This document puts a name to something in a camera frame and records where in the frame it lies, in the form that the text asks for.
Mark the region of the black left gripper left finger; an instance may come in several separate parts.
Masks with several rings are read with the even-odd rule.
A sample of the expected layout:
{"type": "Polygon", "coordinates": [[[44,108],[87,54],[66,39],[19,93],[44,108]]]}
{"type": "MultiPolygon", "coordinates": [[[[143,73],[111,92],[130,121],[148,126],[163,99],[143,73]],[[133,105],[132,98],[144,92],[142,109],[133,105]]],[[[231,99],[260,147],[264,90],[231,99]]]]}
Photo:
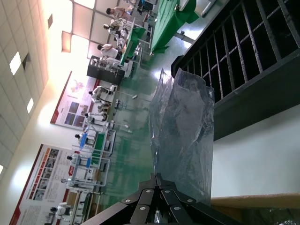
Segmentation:
{"type": "Polygon", "coordinates": [[[147,223],[150,206],[157,187],[156,174],[142,181],[138,191],[88,219],[84,225],[143,225],[147,223]]]}

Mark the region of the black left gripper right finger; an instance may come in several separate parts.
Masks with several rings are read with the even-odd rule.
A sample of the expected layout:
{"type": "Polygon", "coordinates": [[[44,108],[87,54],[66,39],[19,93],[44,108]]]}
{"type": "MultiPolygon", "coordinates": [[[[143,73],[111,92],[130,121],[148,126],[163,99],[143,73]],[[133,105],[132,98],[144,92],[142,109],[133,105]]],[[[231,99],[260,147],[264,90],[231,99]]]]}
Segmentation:
{"type": "Polygon", "coordinates": [[[180,225],[240,225],[241,222],[180,192],[175,183],[156,173],[156,208],[167,223],[180,225]]]}

